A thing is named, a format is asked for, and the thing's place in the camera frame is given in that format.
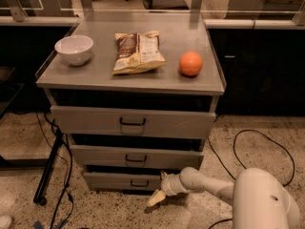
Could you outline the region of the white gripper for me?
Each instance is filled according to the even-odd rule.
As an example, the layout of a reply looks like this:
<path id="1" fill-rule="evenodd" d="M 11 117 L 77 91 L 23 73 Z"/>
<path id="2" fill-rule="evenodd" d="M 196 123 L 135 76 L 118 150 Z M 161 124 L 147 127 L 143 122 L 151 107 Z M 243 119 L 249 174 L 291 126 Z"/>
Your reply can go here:
<path id="1" fill-rule="evenodd" d="M 150 198 L 147 200 L 146 205 L 153 207 L 161 202 L 166 196 L 176 196 L 178 194 L 187 194 L 188 190 L 183 186 L 179 175 L 167 174 L 165 171 L 160 172 L 161 177 L 161 190 L 155 190 Z"/>

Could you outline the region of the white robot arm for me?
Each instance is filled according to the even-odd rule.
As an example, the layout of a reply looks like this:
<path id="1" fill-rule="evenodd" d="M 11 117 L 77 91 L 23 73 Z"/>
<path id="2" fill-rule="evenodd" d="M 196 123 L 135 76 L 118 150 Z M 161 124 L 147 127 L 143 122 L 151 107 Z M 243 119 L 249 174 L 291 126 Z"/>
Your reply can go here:
<path id="1" fill-rule="evenodd" d="M 233 229 L 295 229 L 300 220 L 295 199 L 273 175 L 259 168 L 245 169 L 234 182 L 207 177 L 192 167 L 177 175 L 162 172 L 160 188 L 147 205 L 197 192 L 208 192 L 232 206 Z"/>

